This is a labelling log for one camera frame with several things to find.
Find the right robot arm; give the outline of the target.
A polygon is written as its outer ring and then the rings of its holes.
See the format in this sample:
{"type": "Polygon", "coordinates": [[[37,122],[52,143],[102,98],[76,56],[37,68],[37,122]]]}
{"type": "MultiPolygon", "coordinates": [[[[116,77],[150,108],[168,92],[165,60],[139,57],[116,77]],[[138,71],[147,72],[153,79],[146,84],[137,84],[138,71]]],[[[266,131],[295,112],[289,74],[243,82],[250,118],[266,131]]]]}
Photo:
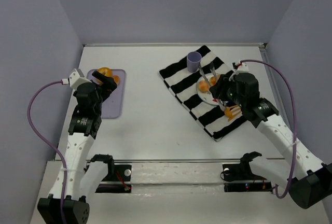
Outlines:
{"type": "Polygon", "coordinates": [[[277,108],[260,97],[259,83],[253,74],[222,74],[210,92],[218,100],[238,105],[242,116],[275,146],[290,165],[290,169],[283,169],[258,156],[248,163],[253,174],[287,190],[292,200],[303,209],[331,195],[331,164],[311,153],[285,124],[277,108]]]}

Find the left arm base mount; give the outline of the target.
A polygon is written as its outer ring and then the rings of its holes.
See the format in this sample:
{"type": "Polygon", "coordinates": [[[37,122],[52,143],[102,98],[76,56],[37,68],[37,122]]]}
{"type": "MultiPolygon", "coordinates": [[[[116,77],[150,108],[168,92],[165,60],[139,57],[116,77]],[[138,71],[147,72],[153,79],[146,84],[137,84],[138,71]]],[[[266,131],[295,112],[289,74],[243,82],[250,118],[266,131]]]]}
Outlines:
{"type": "Polygon", "coordinates": [[[131,164],[115,164],[112,174],[108,174],[96,189],[96,193],[131,193],[131,164]]]}

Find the black white striped cloth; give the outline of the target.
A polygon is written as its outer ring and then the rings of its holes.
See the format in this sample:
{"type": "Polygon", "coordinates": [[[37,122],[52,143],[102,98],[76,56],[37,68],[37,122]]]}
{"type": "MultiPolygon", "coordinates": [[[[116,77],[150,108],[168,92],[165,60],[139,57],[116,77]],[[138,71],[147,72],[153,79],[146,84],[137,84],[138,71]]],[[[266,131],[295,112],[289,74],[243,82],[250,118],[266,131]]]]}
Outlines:
{"type": "Polygon", "coordinates": [[[170,93],[214,141],[219,142],[243,124],[249,123],[241,114],[228,122],[219,106],[209,105],[199,98],[196,83],[201,74],[199,71],[188,71],[186,57],[160,70],[159,75],[170,93]]]}

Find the lilac plastic cup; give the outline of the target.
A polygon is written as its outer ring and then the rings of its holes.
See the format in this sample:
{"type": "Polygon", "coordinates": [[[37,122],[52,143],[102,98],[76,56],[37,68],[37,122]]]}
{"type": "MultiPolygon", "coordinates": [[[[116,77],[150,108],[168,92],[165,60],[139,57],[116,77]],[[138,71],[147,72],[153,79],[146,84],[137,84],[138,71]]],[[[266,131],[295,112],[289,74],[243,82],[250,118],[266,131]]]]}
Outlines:
{"type": "Polygon", "coordinates": [[[195,73],[200,65],[202,56],[199,52],[193,51],[187,54],[187,69],[190,73],[195,73]]]}

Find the large orange bread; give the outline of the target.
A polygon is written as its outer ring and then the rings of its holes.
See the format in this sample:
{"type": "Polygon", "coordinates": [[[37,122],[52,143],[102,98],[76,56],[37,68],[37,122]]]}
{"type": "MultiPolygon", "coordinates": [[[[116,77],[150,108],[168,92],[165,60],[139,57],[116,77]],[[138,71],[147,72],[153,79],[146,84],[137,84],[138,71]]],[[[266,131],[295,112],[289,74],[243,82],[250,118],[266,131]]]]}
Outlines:
{"type": "Polygon", "coordinates": [[[214,86],[217,81],[219,80],[220,78],[220,74],[217,74],[216,76],[212,75],[210,78],[209,78],[209,83],[211,86],[214,86]]]}

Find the small golden bread roll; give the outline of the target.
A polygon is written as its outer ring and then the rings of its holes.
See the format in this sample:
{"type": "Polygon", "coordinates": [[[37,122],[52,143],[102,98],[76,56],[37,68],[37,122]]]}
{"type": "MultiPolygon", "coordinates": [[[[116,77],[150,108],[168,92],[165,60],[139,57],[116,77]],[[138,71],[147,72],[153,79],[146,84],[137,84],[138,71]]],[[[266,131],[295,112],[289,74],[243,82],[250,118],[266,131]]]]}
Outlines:
{"type": "Polygon", "coordinates": [[[202,80],[198,82],[198,89],[200,92],[207,93],[209,91],[209,88],[210,86],[206,81],[202,80]]]}

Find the watermelon pattern plate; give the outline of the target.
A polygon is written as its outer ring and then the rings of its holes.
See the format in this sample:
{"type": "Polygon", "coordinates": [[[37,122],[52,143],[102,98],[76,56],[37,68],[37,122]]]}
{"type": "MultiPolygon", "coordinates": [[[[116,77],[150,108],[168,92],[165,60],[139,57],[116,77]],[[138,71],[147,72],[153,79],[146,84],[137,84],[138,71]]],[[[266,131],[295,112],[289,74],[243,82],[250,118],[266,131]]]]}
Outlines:
{"type": "MultiPolygon", "coordinates": [[[[212,75],[213,75],[212,73],[206,74],[207,79],[209,79],[212,75]]],[[[207,104],[209,104],[209,105],[218,106],[217,100],[214,99],[214,98],[212,97],[212,95],[211,95],[211,93],[210,93],[209,91],[208,91],[207,93],[202,93],[202,92],[199,91],[199,89],[198,89],[198,82],[199,82],[199,81],[202,81],[202,80],[204,80],[204,79],[203,79],[203,77],[201,76],[201,77],[198,79],[197,83],[196,83],[196,91],[197,91],[197,95],[198,95],[199,98],[200,98],[201,100],[203,100],[205,103],[207,103],[207,104]]],[[[228,101],[225,101],[224,103],[226,104],[226,106],[233,106],[233,104],[230,103],[230,102],[228,102],[228,101]]]]}

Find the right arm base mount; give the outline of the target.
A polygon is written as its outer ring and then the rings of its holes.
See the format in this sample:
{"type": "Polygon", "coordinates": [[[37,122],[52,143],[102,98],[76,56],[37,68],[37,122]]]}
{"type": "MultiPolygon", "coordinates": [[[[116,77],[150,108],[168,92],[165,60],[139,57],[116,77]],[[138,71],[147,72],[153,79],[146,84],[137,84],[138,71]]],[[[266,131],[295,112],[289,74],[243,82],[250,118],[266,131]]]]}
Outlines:
{"type": "Polygon", "coordinates": [[[254,151],[246,153],[238,163],[223,165],[220,178],[224,181],[224,191],[231,192],[273,192],[274,187],[265,178],[252,173],[250,162],[261,154],[254,151]]]}

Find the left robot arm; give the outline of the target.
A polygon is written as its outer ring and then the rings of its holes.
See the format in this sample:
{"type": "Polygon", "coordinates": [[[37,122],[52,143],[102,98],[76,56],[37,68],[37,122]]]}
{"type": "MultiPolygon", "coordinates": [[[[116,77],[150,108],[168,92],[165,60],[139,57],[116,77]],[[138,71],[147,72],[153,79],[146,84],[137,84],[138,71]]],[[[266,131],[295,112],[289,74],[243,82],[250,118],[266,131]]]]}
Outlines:
{"type": "Polygon", "coordinates": [[[108,68],[93,71],[93,80],[75,69],[62,85],[69,85],[77,100],[70,125],[66,151],[60,154],[62,165],[46,198],[38,201],[37,209],[45,223],[87,223],[88,199],[102,179],[113,175],[111,155],[95,155],[87,162],[88,153],[102,123],[102,104],[117,88],[108,68]]]}

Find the lilac plastic tray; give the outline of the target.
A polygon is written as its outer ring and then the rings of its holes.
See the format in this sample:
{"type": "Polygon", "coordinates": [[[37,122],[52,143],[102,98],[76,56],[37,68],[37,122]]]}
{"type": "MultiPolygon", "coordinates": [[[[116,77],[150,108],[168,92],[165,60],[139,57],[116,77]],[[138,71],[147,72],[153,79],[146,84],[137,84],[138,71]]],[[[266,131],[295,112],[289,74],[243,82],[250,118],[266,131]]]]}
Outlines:
{"type": "Polygon", "coordinates": [[[125,93],[126,85],[126,72],[123,69],[112,69],[108,67],[101,67],[97,69],[98,72],[105,76],[117,75],[120,77],[120,84],[117,88],[110,94],[108,99],[106,99],[102,104],[102,119],[116,119],[120,117],[122,113],[122,105],[125,93]]]}

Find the orange plastic fork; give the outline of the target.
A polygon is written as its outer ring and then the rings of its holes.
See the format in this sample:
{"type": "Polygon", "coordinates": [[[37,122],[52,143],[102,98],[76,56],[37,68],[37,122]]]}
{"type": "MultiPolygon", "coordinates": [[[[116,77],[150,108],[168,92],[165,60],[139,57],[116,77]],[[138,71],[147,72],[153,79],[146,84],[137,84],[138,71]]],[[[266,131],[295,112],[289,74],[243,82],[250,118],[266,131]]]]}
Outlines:
{"type": "Polygon", "coordinates": [[[227,106],[224,109],[224,115],[228,118],[228,122],[230,122],[240,114],[242,114],[242,112],[241,108],[238,105],[227,106]]]}

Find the metal food tongs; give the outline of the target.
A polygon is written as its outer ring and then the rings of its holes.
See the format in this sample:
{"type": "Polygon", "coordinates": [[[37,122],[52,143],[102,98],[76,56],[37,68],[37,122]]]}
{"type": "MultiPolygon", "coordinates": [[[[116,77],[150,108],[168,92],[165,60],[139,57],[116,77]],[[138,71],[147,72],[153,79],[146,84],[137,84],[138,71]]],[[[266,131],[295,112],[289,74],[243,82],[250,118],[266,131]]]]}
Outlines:
{"type": "MultiPolygon", "coordinates": [[[[205,73],[203,72],[201,63],[199,63],[198,69],[199,69],[199,72],[200,72],[201,76],[203,77],[203,79],[205,80],[205,82],[208,84],[208,88],[210,88],[211,87],[210,81],[207,79],[205,73]]],[[[225,110],[226,109],[226,104],[224,102],[222,102],[221,100],[219,100],[219,99],[216,99],[216,100],[217,100],[217,103],[219,104],[220,108],[222,110],[225,110]]]]}

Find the metal table edge rail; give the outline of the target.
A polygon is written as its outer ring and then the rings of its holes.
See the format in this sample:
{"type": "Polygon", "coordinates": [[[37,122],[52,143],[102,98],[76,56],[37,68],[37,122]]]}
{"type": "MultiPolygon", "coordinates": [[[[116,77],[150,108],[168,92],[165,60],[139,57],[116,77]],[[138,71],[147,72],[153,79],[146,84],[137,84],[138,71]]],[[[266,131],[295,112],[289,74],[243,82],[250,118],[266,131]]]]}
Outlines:
{"type": "Polygon", "coordinates": [[[216,46],[216,47],[258,47],[265,48],[265,43],[104,43],[83,44],[84,47],[194,47],[194,46],[216,46]]]}

